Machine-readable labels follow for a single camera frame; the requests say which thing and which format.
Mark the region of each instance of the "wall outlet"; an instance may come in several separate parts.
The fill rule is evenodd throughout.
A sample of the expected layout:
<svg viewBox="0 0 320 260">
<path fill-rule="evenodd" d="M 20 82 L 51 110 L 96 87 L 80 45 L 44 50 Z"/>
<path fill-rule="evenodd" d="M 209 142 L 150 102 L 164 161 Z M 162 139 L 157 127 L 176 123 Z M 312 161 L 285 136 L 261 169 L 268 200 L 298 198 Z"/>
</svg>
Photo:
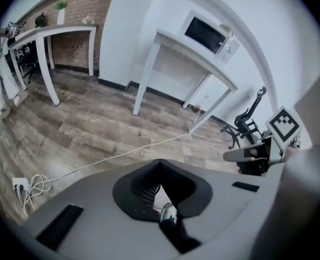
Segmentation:
<svg viewBox="0 0 320 260">
<path fill-rule="evenodd" d="M 17 185 L 17 188 L 19 190 L 20 186 L 23 185 L 23 189 L 25 191 L 28 191 L 29 190 L 29 186 L 30 186 L 30 183 L 29 183 L 29 180 L 25 177 L 22 177 L 22 178 L 13 178 L 13 189 L 15 190 L 15 185 Z"/>
</svg>

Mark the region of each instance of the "white desk leg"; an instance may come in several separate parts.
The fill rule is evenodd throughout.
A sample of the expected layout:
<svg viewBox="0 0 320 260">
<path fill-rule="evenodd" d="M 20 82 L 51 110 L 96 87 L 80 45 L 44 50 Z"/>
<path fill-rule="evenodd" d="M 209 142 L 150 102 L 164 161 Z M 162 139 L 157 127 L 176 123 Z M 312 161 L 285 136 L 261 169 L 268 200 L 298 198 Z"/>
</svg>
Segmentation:
<svg viewBox="0 0 320 260">
<path fill-rule="evenodd" d="M 189 104 L 191 104 L 191 101 L 202 89 L 204 83 L 208 80 L 209 76 L 210 75 L 208 74 L 204 75 L 202 79 L 198 82 L 198 84 L 193 88 L 193 90 L 187 96 L 187 99 L 185 99 L 185 103 L 182 105 L 183 108 L 186 108 Z"/>
<path fill-rule="evenodd" d="M 41 73 L 44 79 L 45 86 L 47 87 L 48 93 L 54 105 L 58 105 L 60 101 L 56 95 L 53 82 L 51 81 L 51 78 L 50 78 L 47 59 L 45 57 L 44 37 L 41 35 L 38 35 L 36 38 L 36 48 L 37 48 L 38 61 L 40 63 Z"/>
<path fill-rule="evenodd" d="M 51 47 L 51 36 L 47 37 L 47 43 L 48 43 L 48 56 L 49 56 L 50 68 L 54 69 L 53 49 Z"/>
<path fill-rule="evenodd" d="M 14 50 L 13 49 L 9 49 L 9 53 L 10 53 L 10 57 L 12 58 L 14 70 L 15 70 L 15 73 L 17 74 L 19 83 L 20 83 L 21 87 L 23 88 L 23 90 L 26 90 L 26 86 L 25 86 L 24 80 L 23 80 L 23 78 L 22 78 L 22 76 L 20 74 L 19 66 L 18 66 L 17 60 L 15 58 Z"/>
<path fill-rule="evenodd" d="M 150 78 L 151 70 L 153 69 L 156 56 L 158 55 L 161 44 L 153 42 L 150 48 L 150 52 L 147 58 L 147 62 L 145 63 L 145 67 L 143 70 L 142 78 L 140 80 L 136 101 L 134 102 L 133 114 L 138 115 L 140 103 L 142 102 L 142 98 L 145 90 L 147 89 L 148 81 Z"/>
<path fill-rule="evenodd" d="M 95 47 L 96 28 L 90 32 L 89 37 L 89 75 L 94 75 L 94 47 Z"/>
<path fill-rule="evenodd" d="M 218 99 L 218 101 L 216 101 L 213 106 L 210 107 L 209 110 L 206 111 L 205 114 L 197 120 L 197 122 L 190 128 L 189 132 L 192 133 L 198 127 L 200 127 L 208 118 L 210 118 L 213 115 L 214 110 L 221 104 L 223 99 L 225 99 L 230 94 L 230 92 L 230 89 L 225 91 L 225 93 Z"/>
</svg>

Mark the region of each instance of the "desk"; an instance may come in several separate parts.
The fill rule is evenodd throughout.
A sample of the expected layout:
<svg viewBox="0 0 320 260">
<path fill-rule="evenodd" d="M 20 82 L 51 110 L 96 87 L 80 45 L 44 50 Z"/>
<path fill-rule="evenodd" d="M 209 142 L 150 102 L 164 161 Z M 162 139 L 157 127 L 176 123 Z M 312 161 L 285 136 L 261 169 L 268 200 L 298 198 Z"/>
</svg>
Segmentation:
<svg viewBox="0 0 320 260">
<path fill-rule="evenodd" d="M 14 65 L 15 72 L 19 79 L 21 87 L 25 90 L 26 85 L 22 79 L 21 73 L 19 71 L 19 67 L 15 58 L 15 50 L 20 46 L 23 46 L 31 41 L 36 41 L 38 62 L 40 63 L 41 73 L 44 79 L 45 86 L 47 87 L 48 93 L 50 95 L 51 100 L 54 105 L 58 105 L 60 103 L 57 94 L 55 92 L 53 83 L 50 78 L 49 69 L 47 66 L 47 58 L 45 56 L 44 50 L 44 38 L 47 37 L 48 42 L 48 55 L 50 68 L 54 68 L 53 62 L 53 51 L 51 49 L 51 36 L 68 33 L 68 32 L 77 32 L 77 31 L 90 31 L 89 38 L 89 75 L 94 75 L 94 45 L 95 45 L 95 35 L 96 35 L 96 25 L 85 25 L 85 24 L 73 24 L 73 25 L 55 25 L 55 26 L 46 26 L 41 28 L 36 28 L 32 30 L 28 34 L 20 37 L 16 42 L 9 46 L 10 56 L 12 58 L 12 62 Z"/>
<path fill-rule="evenodd" d="M 174 49 L 192 60 L 196 61 L 196 63 L 200 64 L 204 67 L 209 73 L 216 76 L 222 83 L 224 83 L 228 90 L 213 104 L 212 107 L 200 118 L 197 119 L 196 123 L 192 125 L 189 129 L 189 132 L 193 132 L 199 126 L 201 126 L 208 118 L 213 115 L 213 111 L 222 103 L 222 101 L 231 93 L 237 90 L 236 85 L 220 70 L 215 64 L 209 60 L 204 58 L 198 52 L 194 51 L 188 44 L 186 44 L 181 38 L 174 36 L 168 32 L 158 29 L 155 39 L 152 43 L 147 61 L 145 63 L 144 71 L 142 74 L 142 78 L 139 84 L 136 101 L 133 108 L 133 114 L 138 115 L 138 111 L 140 108 L 140 104 L 144 95 L 144 92 L 147 88 L 148 81 L 150 78 L 151 71 L 153 69 L 157 54 L 160 50 L 161 45 L 167 46 L 171 49 Z M 203 82 L 206 80 L 208 75 L 205 75 L 203 79 L 197 84 L 197 86 L 191 91 L 188 99 L 183 104 L 185 108 L 189 102 L 191 101 L 194 94 L 199 91 L 199 88 L 203 85 Z"/>
</svg>

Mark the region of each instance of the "white pot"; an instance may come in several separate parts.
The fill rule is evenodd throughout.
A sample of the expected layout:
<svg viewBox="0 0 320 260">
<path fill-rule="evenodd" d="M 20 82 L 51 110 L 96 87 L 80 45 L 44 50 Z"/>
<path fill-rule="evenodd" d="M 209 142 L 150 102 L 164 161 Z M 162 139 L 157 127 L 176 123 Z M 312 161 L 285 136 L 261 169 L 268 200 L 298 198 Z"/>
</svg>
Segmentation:
<svg viewBox="0 0 320 260">
<path fill-rule="evenodd" d="M 64 23 L 64 9 L 58 11 L 57 15 L 57 25 L 62 25 Z"/>
</svg>

